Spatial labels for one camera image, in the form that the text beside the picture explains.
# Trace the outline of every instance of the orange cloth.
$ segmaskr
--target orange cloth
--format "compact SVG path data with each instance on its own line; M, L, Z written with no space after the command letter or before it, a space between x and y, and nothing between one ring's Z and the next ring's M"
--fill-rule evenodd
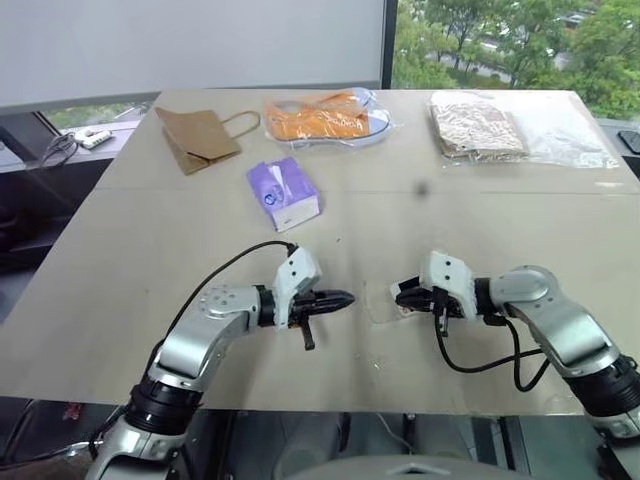
M269 103L269 132L276 140L359 138L369 135L367 109L350 92Z

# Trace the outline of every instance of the tissue box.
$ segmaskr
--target tissue box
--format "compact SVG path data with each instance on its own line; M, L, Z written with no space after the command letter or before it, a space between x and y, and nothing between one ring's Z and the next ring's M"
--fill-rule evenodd
M277 232L284 232L320 214L318 191L293 158L260 163L247 179Z

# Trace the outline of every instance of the plastic bag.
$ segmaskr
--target plastic bag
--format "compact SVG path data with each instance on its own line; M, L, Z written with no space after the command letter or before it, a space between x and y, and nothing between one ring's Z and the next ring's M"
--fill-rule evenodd
M269 137L293 148L318 143L362 147L383 140L393 128L375 94L361 87L270 101L264 118Z
M594 126L558 92L442 91L428 105L448 165L618 166Z

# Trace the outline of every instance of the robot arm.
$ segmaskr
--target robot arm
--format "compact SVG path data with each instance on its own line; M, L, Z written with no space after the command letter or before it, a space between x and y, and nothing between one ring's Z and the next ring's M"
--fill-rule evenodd
M396 303L434 312L445 334L448 318L522 320L598 431L613 438L640 436L635 361L620 353L584 307L564 295L549 270L525 265L498 277L474 278L461 260L433 252L415 283Z
M133 387L126 413L106 436L86 478L166 478L231 342L258 326L300 326L305 349L311 350L309 316L354 301L340 290L314 292L320 275L312 255L297 248L278 269L272 291L206 284Z

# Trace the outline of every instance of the table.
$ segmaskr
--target table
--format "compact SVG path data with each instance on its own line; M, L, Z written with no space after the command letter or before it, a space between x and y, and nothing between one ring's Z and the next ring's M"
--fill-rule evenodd
M168 91L156 105L212 108L224 118L294 94L299 92ZM588 115L568 92L505 95L563 96ZM324 271L318 288L349 290L357 302L313 321L313 352L304 351L296 330L261 329L235 342L204 396L206 407L581 413L555 372L533 392L520 394L510 366L480 375L449 370L432 321L399 319L388 286L416 275L420 259L434 248L464 258L483 275L543 265L625 353L640 358L637 180L624 162L610 170L442 169L426 130L424 96L379 92L402 124L379 145L296 152L321 192L324 213L281 235L273 232L244 175L286 150L258 130L240 139L241 155L185 177L158 118L148 114L0 328L0 394L126 401L151 347L195 285L240 248L282 238L317 256ZM428 195L414 193L416 182L428 182ZM282 255L256 253L220 282L269 284ZM526 328L518 328L524 348L532 346ZM508 332L501 329L452 322L450 331L450 352L461 364L511 353ZM525 376L539 362L528 359Z

